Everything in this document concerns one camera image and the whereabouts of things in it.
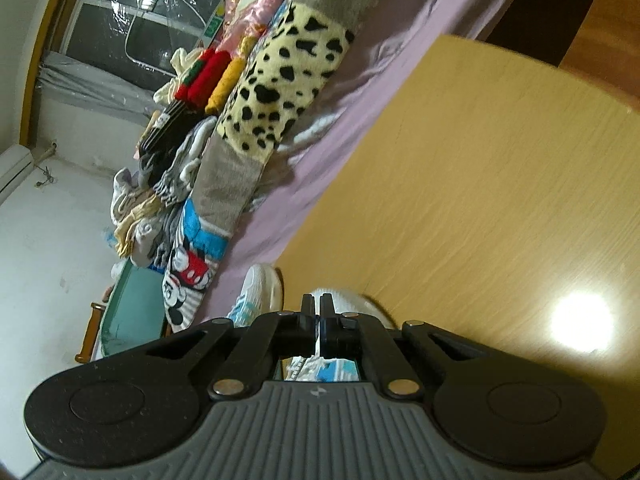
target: air conditioner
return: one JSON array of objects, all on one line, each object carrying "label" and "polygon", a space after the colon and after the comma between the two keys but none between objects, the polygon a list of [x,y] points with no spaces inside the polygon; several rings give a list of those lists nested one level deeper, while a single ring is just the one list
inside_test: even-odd
[{"label": "air conditioner", "polygon": [[0,155],[0,204],[33,171],[30,150],[14,144]]}]

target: window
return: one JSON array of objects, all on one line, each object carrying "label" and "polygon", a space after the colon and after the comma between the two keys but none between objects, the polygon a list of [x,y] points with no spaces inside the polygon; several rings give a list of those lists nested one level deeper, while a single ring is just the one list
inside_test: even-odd
[{"label": "window", "polygon": [[223,13],[223,0],[78,0],[60,53],[156,90],[174,51],[208,46]]}]

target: white sneaker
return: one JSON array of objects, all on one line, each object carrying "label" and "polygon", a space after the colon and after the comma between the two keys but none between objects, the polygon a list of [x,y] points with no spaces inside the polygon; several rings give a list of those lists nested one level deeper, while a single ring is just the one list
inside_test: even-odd
[{"label": "white sneaker", "polygon": [[226,316],[234,326],[249,326],[260,314],[282,310],[282,284],[273,267],[249,267],[236,304]]},{"label": "white sneaker", "polygon": [[[391,319],[373,303],[349,290],[317,288],[311,294],[316,303],[316,315],[320,314],[320,296],[331,294],[336,314],[359,312],[377,317],[385,328],[395,328]],[[311,357],[294,357],[287,367],[287,381],[311,381],[333,383],[359,381],[356,363],[348,359],[320,357],[320,339],[316,339],[316,354]]]}]

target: wooden desk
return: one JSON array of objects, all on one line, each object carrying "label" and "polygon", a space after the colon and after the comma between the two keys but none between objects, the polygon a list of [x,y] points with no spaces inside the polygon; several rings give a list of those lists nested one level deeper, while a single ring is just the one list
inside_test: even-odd
[{"label": "wooden desk", "polygon": [[350,288],[396,322],[582,377],[609,414],[594,462],[615,478],[640,462],[639,195],[639,114],[443,37],[278,260],[286,308]]}]

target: metal rivet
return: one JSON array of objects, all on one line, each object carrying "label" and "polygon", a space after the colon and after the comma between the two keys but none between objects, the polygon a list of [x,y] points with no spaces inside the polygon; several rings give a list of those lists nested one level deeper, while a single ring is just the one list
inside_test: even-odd
[{"label": "metal rivet", "polygon": [[413,395],[420,390],[420,384],[411,379],[396,379],[395,381],[391,381],[386,387],[390,392],[400,396]]},{"label": "metal rivet", "polygon": [[237,379],[220,379],[213,384],[213,391],[219,395],[237,395],[244,390],[244,384]]}]

